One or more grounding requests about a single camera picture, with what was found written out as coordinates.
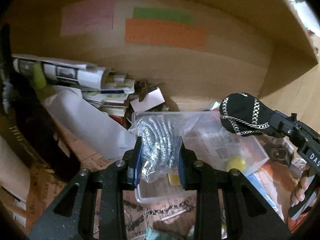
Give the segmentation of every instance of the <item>orange item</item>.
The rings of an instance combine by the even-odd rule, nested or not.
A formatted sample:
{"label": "orange item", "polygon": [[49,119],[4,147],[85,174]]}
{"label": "orange item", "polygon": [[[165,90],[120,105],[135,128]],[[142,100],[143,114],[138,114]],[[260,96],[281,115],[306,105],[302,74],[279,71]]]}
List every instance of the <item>orange item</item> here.
{"label": "orange item", "polygon": [[288,219],[288,228],[293,233],[308,215],[308,212],[301,214],[297,220],[292,220],[291,218]]}
{"label": "orange item", "polygon": [[126,19],[126,43],[146,43],[202,50],[208,39],[208,30],[196,25],[152,19]]}

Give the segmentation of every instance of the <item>pink paper label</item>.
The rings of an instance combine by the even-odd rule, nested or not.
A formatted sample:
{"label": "pink paper label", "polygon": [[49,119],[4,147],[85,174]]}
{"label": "pink paper label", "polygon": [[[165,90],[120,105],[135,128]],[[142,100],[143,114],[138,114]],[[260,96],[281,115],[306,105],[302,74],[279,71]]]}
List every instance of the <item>pink paper label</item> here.
{"label": "pink paper label", "polygon": [[61,36],[112,29],[115,0],[86,0],[62,9]]}

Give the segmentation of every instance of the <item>metal screw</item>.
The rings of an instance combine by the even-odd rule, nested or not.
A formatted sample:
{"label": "metal screw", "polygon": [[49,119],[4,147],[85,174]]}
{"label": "metal screw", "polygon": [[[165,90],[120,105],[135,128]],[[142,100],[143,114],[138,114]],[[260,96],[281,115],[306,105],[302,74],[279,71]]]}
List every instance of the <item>metal screw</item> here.
{"label": "metal screw", "polygon": [[116,161],[116,166],[122,167],[124,165],[125,165],[125,161],[123,161],[123,160]]}
{"label": "metal screw", "polygon": [[87,175],[89,173],[89,170],[88,169],[81,169],[80,170],[80,175],[81,176],[85,176],[85,175]]}
{"label": "metal screw", "polygon": [[203,162],[201,160],[196,160],[194,164],[197,167],[202,167],[203,166]]}
{"label": "metal screw", "polygon": [[239,176],[240,175],[240,171],[238,169],[231,169],[231,174],[233,176]]}

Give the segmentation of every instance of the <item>white paper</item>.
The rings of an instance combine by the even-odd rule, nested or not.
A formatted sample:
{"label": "white paper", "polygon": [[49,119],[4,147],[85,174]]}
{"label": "white paper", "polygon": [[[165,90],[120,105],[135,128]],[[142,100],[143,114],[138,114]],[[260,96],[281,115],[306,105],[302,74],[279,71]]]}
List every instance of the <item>white paper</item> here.
{"label": "white paper", "polygon": [[[22,208],[23,210],[27,210],[27,205],[23,201],[15,200],[14,204],[17,205],[18,207]],[[20,225],[22,225],[24,228],[26,228],[26,222],[27,222],[26,218],[13,212],[13,220],[16,220]]]}
{"label": "white paper", "polygon": [[116,121],[71,91],[57,94],[48,112],[107,160],[133,149],[135,138]]}
{"label": "white paper", "polygon": [[104,83],[103,79],[107,79],[108,71],[106,72],[106,68],[97,67],[92,70],[79,70],[77,80],[79,85],[101,89],[101,84]]}
{"label": "white paper", "polygon": [[82,98],[82,93],[81,93],[81,90],[78,89],[78,88],[72,88],[72,87],[65,87],[65,86],[52,86],[52,88],[54,89],[54,91],[56,93],[59,93],[63,90],[69,90],[73,93],[75,93],[76,95],[80,96]]}
{"label": "white paper", "polygon": [[23,58],[23,59],[28,59],[32,61],[42,61],[42,62],[54,64],[54,65],[60,65],[65,67],[78,68],[78,69],[86,69],[87,67],[98,66],[96,64],[89,63],[89,62],[75,61],[75,60],[68,60],[68,59],[61,59],[61,58],[51,58],[51,57],[38,57],[38,56],[28,55],[28,54],[12,54],[12,57]]}
{"label": "white paper", "polygon": [[18,59],[17,58],[15,58],[14,60],[13,60],[13,68],[14,68],[14,70],[16,71],[16,72],[18,72],[18,73],[20,73],[20,71],[19,71],[19,66],[18,66]]}
{"label": "white paper", "polygon": [[164,98],[160,88],[149,92],[142,102],[139,102],[139,99],[130,102],[135,112],[144,112],[162,103],[164,103]]}
{"label": "white paper", "polygon": [[43,64],[43,67],[46,78],[93,89],[101,89],[101,85],[105,83],[109,73],[109,70],[105,67],[95,67],[86,70],[52,64]]}

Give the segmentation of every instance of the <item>green paper label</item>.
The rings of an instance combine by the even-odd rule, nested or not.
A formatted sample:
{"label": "green paper label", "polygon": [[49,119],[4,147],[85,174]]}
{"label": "green paper label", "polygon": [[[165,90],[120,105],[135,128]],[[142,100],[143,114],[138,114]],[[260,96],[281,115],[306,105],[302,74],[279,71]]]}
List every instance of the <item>green paper label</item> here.
{"label": "green paper label", "polygon": [[162,8],[144,8],[144,7],[135,7],[133,9],[133,18],[142,18],[142,19],[153,19],[153,20],[163,20],[163,21],[172,21],[183,24],[191,25],[193,24],[193,17],[187,13],[162,9]]}

